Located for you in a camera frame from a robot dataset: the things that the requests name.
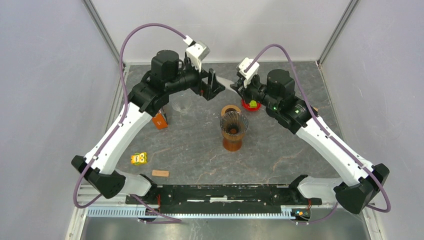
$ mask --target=metal frame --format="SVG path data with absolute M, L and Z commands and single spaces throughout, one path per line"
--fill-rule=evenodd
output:
M 324 51 L 322 51 L 321 56 L 319 56 L 318 65 L 322 65 L 323 62 L 326 60 L 327 56 L 329 55 L 330 50 L 333 48 L 334 43 L 339 38 L 340 33 L 345 28 L 346 23 L 348 22 L 349 18 L 351 17 L 353 11 L 355 10 L 356 6 L 358 5 L 360 0 L 350 0 L 349 4 L 346 7 L 346 10 L 344 10 L 343 15 L 341 16 L 340 20 L 338 21 L 337 26 L 335 27 L 330 39 L 327 42 L 327 45 L 324 47 Z
M 93 199 L 95 196 L 97 196 L 99 192 L 94 189 L 91 185 L 82 185 L 79 192 L 78 192 L 78 202 L 80 204 L 88 203 L 91 199 Z M 65 240 L 79 240 L 81 239 L 81 236 L 83 234 L 84 225 L 86 223 L 86 220 L 88 217 L 91 218 L 102 218 L 102 217 L 118 217 L 118 218 L 134 218 L 131 212 L 128 211 L 139 211 L 142 212 L 145 208 L 143 206 L 137 206 L 134 205 L 127 205 L 125 204 L 126 199 L 125 194 L 118 194 L 117 196 L 106 199 L 104 197 L 100 197 L 95 203 L 93 203 L 91 206 L 85 209 L 78 209 L 74 208 L 71 222 L 69 224 L 68 231 L 65 236 Z M 294 206 L 294 205 L 286 205 L 281 206 L 282 213 L 285 210 L 292 209 L 292 208 L 306 208 L 307 206 Z M 330 204 L 323 204 L 319 206 L 312 206 L 313 209 L 331 209 L 333 208 Z M 96 210 L 100 211 L 109 211 L 109 213 L 104 214 L 104 212 L 95 212 Z M 387 239 L 381 229 L 379 228 L 379 219 L 375 215 L 375 212 L 372 209 L 364 208 L 362 210 L 362 214 L 365 219 L 365 225 L 368 229 L 370 239 L 371 240 L 385 240 Z M 189 218 L 201 218 L 200 216 L 187 216 Z M 260 218 L 260 219 L 288 219 L 288 216 L 284 217 L 284 214 L 271 216 L 271 215 L 257 215 L 257 216 L 248 216 L 248 217 L 232 217 L 232 216 L 210 216 L 211 218 Z
M 103 21 L 100 18 L 100 15 L 97 12 L 92 0 L 82 0 L 82 3 L 84 4 L 85 8 L 88 11 L 88 14 L 90 14 L 91 19 L 93 20 L 95 26 L 100 32 L 101 37 L 103 38 L 104 42 L 112 53 L 113 58 L 115 58 L 116 62 L 119 62 L 119 51 L 115 46 L 114 42 L 112 41 L 112 38 L 105 27 L 105 24 L 103 24 Z

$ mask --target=small yellow block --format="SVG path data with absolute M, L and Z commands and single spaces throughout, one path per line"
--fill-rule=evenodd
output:
M 250 101 L 250 103 L 249 103 L 249 107 L 250 107 L 251 109 L 253 109 L 253 108 L 258 107 L 258 104 L 256 103 L 256 101 L 252 100 L 252 101 Z
M 134 155 L 131 156 L 131 164 L 134 164 L 137 166 L 137 165 L 146 164 L 146 163 L 147 163 L 146 152 L 135 153 Z

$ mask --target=orange object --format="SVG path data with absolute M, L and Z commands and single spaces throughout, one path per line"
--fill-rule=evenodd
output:
M 168 127 L 167 115 L 163 108 L 151 119 L 157 129 L 164 129 Z
M 155 176 L 155 177 L 169 177 L 170 172 L 169 171 L 161 171 L 161 170 L 153 170 L 151 172 L 151 175 Z

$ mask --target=white panel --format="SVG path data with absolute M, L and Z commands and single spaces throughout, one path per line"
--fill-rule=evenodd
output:
M 349 0 L 93 0 L 117 48 L 146 23 L 177 28 L 211 50 L 204 62 L 254 58 L 268 44 L 283 45 L 296 61 L 317 60 Z M 162 49 L 184 53 L 180 37 L 147 29 L 128 43 L 124 60 L 150 62 Z M 286 60 L 274 49 L 261 60 Z
M 0 239 L 64 239 L 117 64 L 80 1 L 2 1 L 0 74 Z
M 361 1 L 323 64 L 346 142 L 390 169 L 392 211 L 380 214 L 389 240 L 424 235 L 423 8 L 421 0 Z

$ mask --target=black bracket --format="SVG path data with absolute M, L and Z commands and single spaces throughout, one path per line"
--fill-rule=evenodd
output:
M 372 166 L 372 174 L 378 179 L 381 185 L 384 185 L 389 176 L 389 169 L 382 163 Z M 335 198 L 343 206 L 344 209 L 353 213 L 359 214 L 367 204 L 380 192 L 376 182 L 367 176 L 365 179 L 360 179 L 360 183 L 354 186 L 347 186 L 342 182 L 334 188 Z
M 81 174 L 87 166 L 86 158 L 76 155 L 71 162 L 72 166 Z M 110 199 L 117 195 L 125 184 L 125 176 L 113 171 L 112 174 L 106 175 L 99 173 L 99 169 L 88 169 L 84 175 L 87 180 L 103 197 Z

